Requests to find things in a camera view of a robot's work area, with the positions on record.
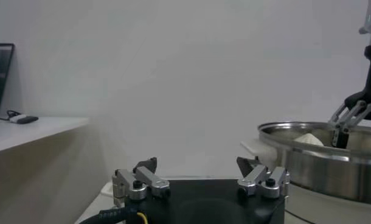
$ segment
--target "metal clamp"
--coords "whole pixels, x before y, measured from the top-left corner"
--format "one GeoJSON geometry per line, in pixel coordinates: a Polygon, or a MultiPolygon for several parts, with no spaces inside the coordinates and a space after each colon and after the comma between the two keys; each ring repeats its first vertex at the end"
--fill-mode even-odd
{"type": "Polygon", "coordinates": [[[346,108],[346,105],[343,103],[329,120],[329,124],[335,128],[333,140],[331,142],[334,147],[345,148],[350,129],[357,126],[369,113],[371,113],[371,103],[367,104],[363,100],[357,101],[356,105],[351,110],[347,110],[340,117],[346,108]]]}
{"type": "Polygon", "coordinates": [[[114,204],[120,206],[125,197],[143,200],[147,196],[147,185],[137,180],[125,169],[116,170],[113,175],[114,204]]]}
{"type": "Polygon", "coordinates": [[[290,175],[283,167],[276,167],[271,176],[261,184],[262,195],[266,198],[279,198],[288,194],[290,175]]]}
{"type": "Polygon", "coordinates": [[[169,181],[157,177],[144,166],[136,169],[136,178],[146,183],[155,197],[168,198],[171,194],[169,181]]]}
{"type": "Polygon", "coordinates": [[[268,168],[266,166],[257,165],[246,177],[239,179],[237,184],[239,185],[242,193],[244,193],[246,196],[254,195],[258,183],[266,178],[267,171],[268,168]]]}

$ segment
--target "stainless steel bowl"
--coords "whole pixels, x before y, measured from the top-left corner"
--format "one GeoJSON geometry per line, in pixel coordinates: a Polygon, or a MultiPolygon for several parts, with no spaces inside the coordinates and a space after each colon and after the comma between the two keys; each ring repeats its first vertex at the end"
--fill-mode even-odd
{"type": "Polygon", "coordinates": [[[291,182],[334,197],[371,204],[371,128],[352,129],[346,149],[331,147],[333,130],[321,122],[276,122],[258,127],[260,140],[277,149],[291,182]],[[295,142],[311,133],[325,145],[295,142]]]}

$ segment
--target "black knob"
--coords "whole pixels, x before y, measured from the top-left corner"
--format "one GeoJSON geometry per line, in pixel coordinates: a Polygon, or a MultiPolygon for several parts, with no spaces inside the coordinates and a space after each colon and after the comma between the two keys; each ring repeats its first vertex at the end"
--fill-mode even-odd
{"type": "Polygon", "coordinates": [[[143,186],[143,182],[139,181],[139,180],[135,180],[133,182],[133,188],[134,189],[141,189],[143,186]]]}
{"type": "Polygon", "coordinates": [[[275,181],[275,179],[272,179],[272,178],[268,178],[268,179],[265,181],[265,185],[266,185],[267,187],[273,187],[273,186],[275,186],[275,184],[276,184],[276,181],[275,181]]]}

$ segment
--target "white shelf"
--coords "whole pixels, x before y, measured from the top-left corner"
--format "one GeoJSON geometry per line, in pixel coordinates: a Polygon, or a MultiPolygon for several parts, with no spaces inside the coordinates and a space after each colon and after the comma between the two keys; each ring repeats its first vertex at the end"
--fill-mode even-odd
{"type": "Polygon", "coordinates": [[[0,151],[89,123],[85,117],[40,117],[30,124],[0,121],[0,151]]]}

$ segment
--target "yellow wire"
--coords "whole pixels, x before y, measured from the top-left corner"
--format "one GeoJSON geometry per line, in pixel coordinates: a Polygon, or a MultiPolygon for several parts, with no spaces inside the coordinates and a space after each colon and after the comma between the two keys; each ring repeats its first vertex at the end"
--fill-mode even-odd
{"type": "Polygon", "coordinates": [[[144,224],[148,224],[147,216],[144,213],[137,212],[137,215],[144,220],[144,224]]]}

